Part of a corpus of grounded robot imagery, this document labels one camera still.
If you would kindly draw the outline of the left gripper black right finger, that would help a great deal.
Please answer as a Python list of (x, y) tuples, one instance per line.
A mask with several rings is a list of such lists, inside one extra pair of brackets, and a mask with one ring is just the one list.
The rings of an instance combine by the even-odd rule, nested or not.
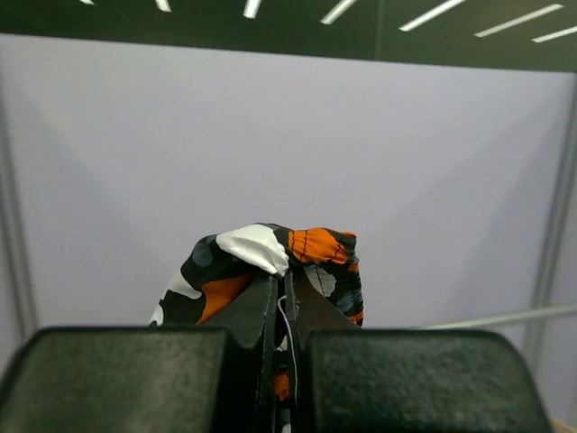
[(302, 273), (284, 280), (296, 432), (549, 432), (525, 361), (476, 329), (363, 329)]

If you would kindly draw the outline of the orange camouflage shorts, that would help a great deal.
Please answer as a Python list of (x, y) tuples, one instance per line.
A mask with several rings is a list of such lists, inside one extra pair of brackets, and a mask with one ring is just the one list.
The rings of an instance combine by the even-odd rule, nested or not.
[(369, 432), (352, 233), (256, 223), (200, 239), (152, 314), (161, 432)]

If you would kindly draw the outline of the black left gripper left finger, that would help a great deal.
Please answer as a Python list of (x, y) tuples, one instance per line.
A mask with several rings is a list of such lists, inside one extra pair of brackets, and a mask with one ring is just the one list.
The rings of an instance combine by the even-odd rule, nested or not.
[(271, 432), (278, 283), (194, 327), (47, 327), (1, 381), (4, 432)]

